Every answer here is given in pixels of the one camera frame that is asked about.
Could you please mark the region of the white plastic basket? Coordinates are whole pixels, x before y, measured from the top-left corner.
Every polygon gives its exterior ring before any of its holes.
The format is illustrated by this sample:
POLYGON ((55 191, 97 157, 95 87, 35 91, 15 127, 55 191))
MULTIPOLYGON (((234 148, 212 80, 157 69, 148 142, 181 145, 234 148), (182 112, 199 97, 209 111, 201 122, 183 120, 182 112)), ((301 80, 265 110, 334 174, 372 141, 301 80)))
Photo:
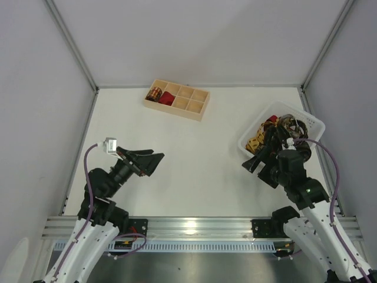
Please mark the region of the white plastic basket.
POLYGON ((253 157, 253 154, 246 150, 245 147, 247 142, 257 134, 257 130, 261 124, 273 115, 280 117, 285 114, 292 114, 297 120, 301 120, 305 123, 308 130, 308 137, 316 140, 317 142, 322 137, 322 134, 326 128, 324 122, 317 119, 310 113, 294 106, 293 104, 285 103, 279 100, 272 101, 267 106, 258 110, 257 113, 258 115, 256 118, 251 120, 249 127, 241 135, 237 143, 239 150, 249 158, 253 157))

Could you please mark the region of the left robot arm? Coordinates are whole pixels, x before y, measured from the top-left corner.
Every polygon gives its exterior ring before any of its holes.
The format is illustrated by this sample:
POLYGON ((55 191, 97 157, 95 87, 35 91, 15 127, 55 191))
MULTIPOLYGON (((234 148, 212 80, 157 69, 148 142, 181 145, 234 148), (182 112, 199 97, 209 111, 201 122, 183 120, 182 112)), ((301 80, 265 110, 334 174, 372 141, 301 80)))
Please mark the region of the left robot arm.
POLYGON ((116 139, 109 139, 90 146, 84 154, 85 162, 96 147, 101 147, 117 161, 109 172, 101 168, 88 170, 88 165, 84 165, 84 200, 74 229, 54 266, 41 282, 86 282, 112 241, 121 238, 147 241, 144 232, 131 229, 129 213, 117 207, 111 198, 132 175, 151 176, 165 155, 152 149, 123 149, 117 145, 116 139))

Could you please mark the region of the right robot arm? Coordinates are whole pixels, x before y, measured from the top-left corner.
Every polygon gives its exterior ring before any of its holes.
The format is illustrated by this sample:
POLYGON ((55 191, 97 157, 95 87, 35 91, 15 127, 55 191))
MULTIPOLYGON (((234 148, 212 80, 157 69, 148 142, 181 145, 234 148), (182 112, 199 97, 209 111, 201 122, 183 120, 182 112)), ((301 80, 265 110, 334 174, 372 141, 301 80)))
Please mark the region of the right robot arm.
POLYGON ((326 282, 376 282, 376 270, 350 241, 334 211, 334 198, 307 175, 297 139, 270 127, 262 148, 242 166, 272 188, 282 186, 295 204, 272 213, 273 228, 288 236, 324 273, 326 282))

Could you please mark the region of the red tie in basket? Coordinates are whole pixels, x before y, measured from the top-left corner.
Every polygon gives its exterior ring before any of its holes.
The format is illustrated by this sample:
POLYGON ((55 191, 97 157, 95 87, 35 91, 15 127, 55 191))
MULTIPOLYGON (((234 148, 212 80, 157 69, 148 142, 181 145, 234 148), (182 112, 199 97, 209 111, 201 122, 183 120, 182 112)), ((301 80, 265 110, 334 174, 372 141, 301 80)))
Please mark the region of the red tie in basket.
POLYGON ((266 122, 271 122, 271 123, 274 123, 274 124, 276 124, 278 121, 279 121, 279 118, 278 118, 277 116, 275 116, 275 115, 270 116, 270 117, 266 120, 266 122))

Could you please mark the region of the yellow patterned tie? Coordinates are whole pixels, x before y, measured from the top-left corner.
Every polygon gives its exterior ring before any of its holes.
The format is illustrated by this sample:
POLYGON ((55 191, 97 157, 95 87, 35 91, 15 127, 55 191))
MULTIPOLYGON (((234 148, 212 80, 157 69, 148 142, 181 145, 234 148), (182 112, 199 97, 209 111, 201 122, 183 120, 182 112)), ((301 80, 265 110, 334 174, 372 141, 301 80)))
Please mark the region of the yellow patterned tie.
POLYGON ((276 127, 277 122, 265 121, 258 128, 257 134, 247 141, 245 149, 253 154, 256 154, 259 150, 264 147, 264 137, 267 130, 271 127, 276 127))

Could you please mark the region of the rolled brown patterned tie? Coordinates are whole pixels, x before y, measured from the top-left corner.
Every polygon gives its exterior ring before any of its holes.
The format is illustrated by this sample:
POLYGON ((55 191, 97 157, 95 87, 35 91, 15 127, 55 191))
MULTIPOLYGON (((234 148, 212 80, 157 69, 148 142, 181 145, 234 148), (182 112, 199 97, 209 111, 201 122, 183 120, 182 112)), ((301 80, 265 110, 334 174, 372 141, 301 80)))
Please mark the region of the rolled brown patterned tie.
POLYGON ((149 90, 145 99, 153 102, 158 102, 162 94, 163 92, 160 87, 153 87, 149 90))

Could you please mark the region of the rolled red tie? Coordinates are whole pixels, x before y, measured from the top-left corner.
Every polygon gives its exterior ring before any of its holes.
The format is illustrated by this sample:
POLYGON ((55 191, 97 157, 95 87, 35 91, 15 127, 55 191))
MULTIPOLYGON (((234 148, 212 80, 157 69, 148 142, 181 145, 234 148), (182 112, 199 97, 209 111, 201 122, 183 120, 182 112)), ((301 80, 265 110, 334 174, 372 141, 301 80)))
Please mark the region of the rolled red tie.
POLYGON ((167 106, 172 106, 174 100, 175 100, 175 96, 172 95, 170 92, 165 91, 161 95, 160 99, 158 100, 158 103, 163 104, 163 105, 167 105, 167 106))

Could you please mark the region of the wooden compartment box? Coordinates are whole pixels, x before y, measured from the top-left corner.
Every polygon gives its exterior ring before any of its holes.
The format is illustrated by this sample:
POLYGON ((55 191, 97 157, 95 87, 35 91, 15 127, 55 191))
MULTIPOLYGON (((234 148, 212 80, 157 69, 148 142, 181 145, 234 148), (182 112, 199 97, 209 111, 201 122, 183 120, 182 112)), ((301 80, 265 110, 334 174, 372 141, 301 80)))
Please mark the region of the wooden compartment box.
POLYGON ((143 104, 147 108, 195 121, 202 120, 210 100, 209 91, 159 79, 154 80, 149 90, 143 99, 143 104), (153 87, 160 87, 163 93, 168 91, 174 95, 175 100, 172 106, 146 100, 149 90, 153 87))

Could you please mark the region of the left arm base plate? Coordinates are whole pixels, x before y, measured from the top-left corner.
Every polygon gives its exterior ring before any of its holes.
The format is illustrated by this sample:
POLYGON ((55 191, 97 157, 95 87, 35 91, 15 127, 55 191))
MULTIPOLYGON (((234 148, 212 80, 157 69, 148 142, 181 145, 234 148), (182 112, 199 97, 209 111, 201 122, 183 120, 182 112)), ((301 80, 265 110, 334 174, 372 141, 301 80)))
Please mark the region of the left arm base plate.
POLYGON ((144 236, 148 231, 148 219, 129 218, 126 233, 140 233, 144 236))

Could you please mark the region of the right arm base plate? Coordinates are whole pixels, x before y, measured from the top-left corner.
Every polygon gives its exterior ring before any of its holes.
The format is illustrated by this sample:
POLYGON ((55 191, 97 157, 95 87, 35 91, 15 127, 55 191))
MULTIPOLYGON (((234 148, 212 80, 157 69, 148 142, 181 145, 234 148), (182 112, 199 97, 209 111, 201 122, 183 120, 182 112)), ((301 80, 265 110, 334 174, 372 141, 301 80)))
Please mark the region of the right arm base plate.
POLYGON ((254 238, 275 238, 276 230, 270 218, 251 220, 252 234, 254 238))

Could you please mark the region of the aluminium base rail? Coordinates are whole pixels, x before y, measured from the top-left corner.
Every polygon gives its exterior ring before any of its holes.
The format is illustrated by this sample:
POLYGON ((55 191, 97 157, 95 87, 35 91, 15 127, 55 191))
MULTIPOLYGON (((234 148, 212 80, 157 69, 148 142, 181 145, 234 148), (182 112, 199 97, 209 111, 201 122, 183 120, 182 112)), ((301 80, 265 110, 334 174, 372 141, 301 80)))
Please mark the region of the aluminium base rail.
MULTIPOLYGON (((147 236, 152 241, 241 241, 255 239, 251 220, 270 217, 136 217, 148 219, 147 236)), ((42 239, 68 239, 74 229, 76 216, 50 216, 42 231, 42 239)), ((355 217, 340 217, 340 224, 352 241, 363 236, 355 217)), ((257 238, 256 241, 272 238, 257 238)))

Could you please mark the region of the right aluminium frame post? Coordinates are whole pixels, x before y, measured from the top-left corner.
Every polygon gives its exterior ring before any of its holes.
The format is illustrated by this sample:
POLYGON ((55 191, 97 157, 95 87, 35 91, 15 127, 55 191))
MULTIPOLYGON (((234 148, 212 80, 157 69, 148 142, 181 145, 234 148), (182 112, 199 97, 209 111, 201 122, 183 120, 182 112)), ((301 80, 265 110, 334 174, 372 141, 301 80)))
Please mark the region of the right aluminium frame post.
POLYGON ((317 72, 321 62, 323 61, 325 55, 329 51, 329 48, 332 45, 335 37, 339 33, 340 29, 342 28, 343 23, 346 21, 351 9, 353 8, 354 4, 356 3, 355 0, 347 0, 344 2, 342 9, 340 10, 339 15, 337 16, 335 23, 332 25, 328 36, 326 37, 316 59, 314 60, 310 70, 308 71, 303 83, 301 84, 301 90, 305 91, 309 86, 313 76, 317 72))

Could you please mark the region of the aluminium frame post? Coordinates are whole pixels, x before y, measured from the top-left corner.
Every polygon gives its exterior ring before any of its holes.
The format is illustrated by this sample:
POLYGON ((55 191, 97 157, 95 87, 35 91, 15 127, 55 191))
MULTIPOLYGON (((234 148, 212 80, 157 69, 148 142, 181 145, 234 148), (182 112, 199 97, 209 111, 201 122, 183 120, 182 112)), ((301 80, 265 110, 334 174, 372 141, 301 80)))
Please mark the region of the aluminium frame post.
POLYGON ((344 2, 342 9, 340 10, 339 15, 337 16, 335 23, 332 25, 328 36, 326 37, 316 59, 314 60, 310 70, 308 71, 303 83, 301 84, 301 90, 305 91, 309 86, 313 76, 317 72, 321 62, 323 61, 325 55, 329 51, 329 48, 332 45, 335 37, 339 33, 340 29, 342 28, 343 23, 346 21, 351 9, 353 8, 354 4, 356 3, 355 0, 347 0, 344 2))
POLYGON ((54 1, 50 0, 44 0, 43 1, 47 11, 49 12, 55 26, 57 27, 57 30, 62 36, 62 39, 66 43, 74 61, 76 62, 78 68, 82 72, 84 78, 86 79, 88 85, 92 89, 92 92, 97 94, 98 92, 98 86, 95 83, 93 76, 88 68, 88 65, 86 64, 84 57, 82 56, 81 52, 79 51, 76 42, 74 41, 73 36, 71 35, 61 13, 58 10, 58 7, 56 6, 54 1))

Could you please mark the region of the left aluminium frame post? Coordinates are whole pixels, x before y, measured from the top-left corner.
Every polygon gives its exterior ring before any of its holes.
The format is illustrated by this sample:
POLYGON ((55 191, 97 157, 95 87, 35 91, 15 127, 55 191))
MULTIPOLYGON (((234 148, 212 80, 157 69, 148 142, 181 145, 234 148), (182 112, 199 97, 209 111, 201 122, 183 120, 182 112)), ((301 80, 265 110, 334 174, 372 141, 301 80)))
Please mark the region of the left aluminium frame post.
POLYGON ((95 83, 93 76, 88 68, 88 65, 86 64, 84 57, 82 56, 81 52, 79 51, 76 42, 74 41, 73 36, 71 35, 61 13, 58 10, 58 7, 56 6, 54 1, 50 0, 44 0, 43 1, 47 11, 49 12, 55 26, 57 27, 57 30, 62 36, 62 39, 66 43, 74 61, 76 62, 78 68, 82 72, 84 78, 86 79, 88 85, 92 89, 92 92, 97 94, 98 92, 98 86, 95 83))

